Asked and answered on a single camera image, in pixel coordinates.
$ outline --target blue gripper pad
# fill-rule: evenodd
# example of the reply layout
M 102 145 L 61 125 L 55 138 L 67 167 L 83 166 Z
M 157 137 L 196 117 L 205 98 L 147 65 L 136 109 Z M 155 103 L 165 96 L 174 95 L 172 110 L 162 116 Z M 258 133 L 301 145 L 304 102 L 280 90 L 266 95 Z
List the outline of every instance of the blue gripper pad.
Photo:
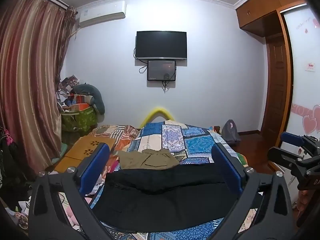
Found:
M 301 136 L 292 134 L 292 133 L 288 133 L 288 132 L 283 132 L 280 136 L 280 139 L 283 142 L 301 147 L 304 145 L 304 141 L 303 138 Z
M 109 146 L 105 143 L 100 143 L 95 151 L 98 152 L 92 153 L 95 156 L 80 177 L 79 193 L 81 196 L 85 196 L 92 191 L 110 156 Z
M 221 143 L 212 146 L 211 155 L 229 190 L 239 197 L 246 182 L 243 165 L 237 158 L 232 157 Z

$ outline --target yellow foam tube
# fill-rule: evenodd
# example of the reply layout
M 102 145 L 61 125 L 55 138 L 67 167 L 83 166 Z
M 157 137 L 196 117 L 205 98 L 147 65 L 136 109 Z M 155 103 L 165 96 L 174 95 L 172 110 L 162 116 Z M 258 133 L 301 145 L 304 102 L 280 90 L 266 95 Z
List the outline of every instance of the yellow foam tube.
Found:
M 167 119 L 167 120 L 173 120 L 173 117 L 172 115 L 167 111 L 165 110 L 164 108 L 161 108 L 161 107 L 156 107 L 155 109 L 153 109 L 149 114 L 148 116 L 144 119 L 144 121 L 142 122 L 142 124 L 140 125 L 140 129 L 142 129 L 149 121 L 151 121 L 152 117 L 154 117 L 156 114 L 163 114 L 164 117 Z

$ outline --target reddish brown floor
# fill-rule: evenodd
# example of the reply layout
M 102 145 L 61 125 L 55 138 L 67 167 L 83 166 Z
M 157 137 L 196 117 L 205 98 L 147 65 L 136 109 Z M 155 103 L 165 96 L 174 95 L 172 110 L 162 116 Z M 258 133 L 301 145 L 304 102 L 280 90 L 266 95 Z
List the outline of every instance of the reddish brown floor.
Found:
M 267 152 L 269 146 L 259 134 L 242 135 L 241 142 L 232 147 L 247 158 L 248 165 L 259 173 L 273 174 L 268 166 Z

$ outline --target air conditioner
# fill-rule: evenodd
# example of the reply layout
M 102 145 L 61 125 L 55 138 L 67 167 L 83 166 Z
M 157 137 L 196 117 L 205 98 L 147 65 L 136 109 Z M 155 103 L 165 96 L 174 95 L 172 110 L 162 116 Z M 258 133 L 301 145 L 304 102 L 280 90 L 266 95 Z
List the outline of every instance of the air conditioner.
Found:
M 81 12 L 79 26 L 87 27 L 97 23 L 124 19 L 126 7 L 125 1 L 118 1 L 85 9 Z

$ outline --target silver bolt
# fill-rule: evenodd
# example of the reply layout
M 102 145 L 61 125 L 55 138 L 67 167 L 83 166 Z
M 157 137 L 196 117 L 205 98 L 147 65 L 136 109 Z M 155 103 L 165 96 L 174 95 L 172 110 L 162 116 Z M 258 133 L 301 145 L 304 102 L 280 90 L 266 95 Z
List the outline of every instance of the silver bolt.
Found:
M 67 173 L 73 173 L 76 171 L 76 167 L 69 167 L 67 168 Z
M 278 177 L 282 177 L 282 176 L 283 176 L 283 173 L 282 173 L 281 171 L 277 171 L 277 172 L 276 172 L 276 175 L 277 175 Z
M 245 171 L 246 171 L 247 173 L 254 173 L 254 169 L 251 168 L 251 167 L 246 167 L 246 168 L 245 168 Z
M 45 175 L 45 171 L 39 171 L 38 176 L 43 177 Z

